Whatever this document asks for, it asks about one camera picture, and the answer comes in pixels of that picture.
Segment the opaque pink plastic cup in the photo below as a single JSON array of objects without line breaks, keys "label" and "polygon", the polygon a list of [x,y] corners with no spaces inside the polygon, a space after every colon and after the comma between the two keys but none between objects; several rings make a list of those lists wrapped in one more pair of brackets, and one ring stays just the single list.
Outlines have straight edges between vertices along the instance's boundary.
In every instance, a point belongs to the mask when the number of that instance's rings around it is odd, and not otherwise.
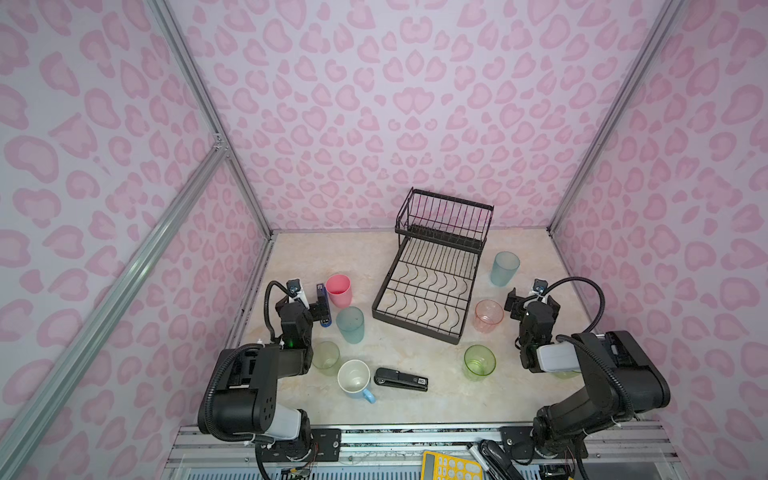
[{"label": "opaque pink plastic cup", "polygon": [[351,280],[347,275],[334,274],[325,282],[330,301],[339,309],[345,309],[352,303]]}]

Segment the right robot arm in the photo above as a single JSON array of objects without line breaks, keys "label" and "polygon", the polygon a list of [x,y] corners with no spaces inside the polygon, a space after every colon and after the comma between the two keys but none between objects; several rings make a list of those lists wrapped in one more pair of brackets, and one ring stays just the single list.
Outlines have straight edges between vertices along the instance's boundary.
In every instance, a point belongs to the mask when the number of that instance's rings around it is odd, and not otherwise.
[{"label": "right robot arm", "polygon": [[555,336],[560,309],[542,289],[529,296],[511,290],[504,303],[504,310],[518,322],[515,345],[524,369],[532,373],[575,370],[583,381],[583,387],[568,398],[537,411],[532,449],[544,458],[566,451],[581,458],[577,449],[588,435],[667,407],[671,390],[628,331]]}]

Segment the clear pink plastic cup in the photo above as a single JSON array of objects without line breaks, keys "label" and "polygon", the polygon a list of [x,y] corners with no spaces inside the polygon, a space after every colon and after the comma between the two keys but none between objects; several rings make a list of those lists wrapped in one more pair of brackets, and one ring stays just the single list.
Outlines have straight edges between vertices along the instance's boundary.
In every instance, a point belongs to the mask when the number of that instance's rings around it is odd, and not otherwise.
[{"label": "clear pink plastic cup", "polygon": [[504,309],[491,299],[480,300],[475,307],[473,319],[474,328],[481,333],[490,333],[496,329],[504,318]]}]

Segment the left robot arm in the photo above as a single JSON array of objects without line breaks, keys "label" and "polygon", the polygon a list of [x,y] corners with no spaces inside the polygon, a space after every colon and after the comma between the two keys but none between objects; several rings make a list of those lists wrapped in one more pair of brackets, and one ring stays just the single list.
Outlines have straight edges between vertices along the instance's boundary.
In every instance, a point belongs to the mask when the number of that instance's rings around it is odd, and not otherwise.
[{"label": "left robot arm", "polygon": [[282,334],[269,344],[223,350],[203,394],[197,426],[224,442],[253,444],[289,461],[302,461],[315,447],[308,414],[277,400],[278,381],[308,373],[314,324],[331,320],[329,301],[286,295],[275,305]]}]

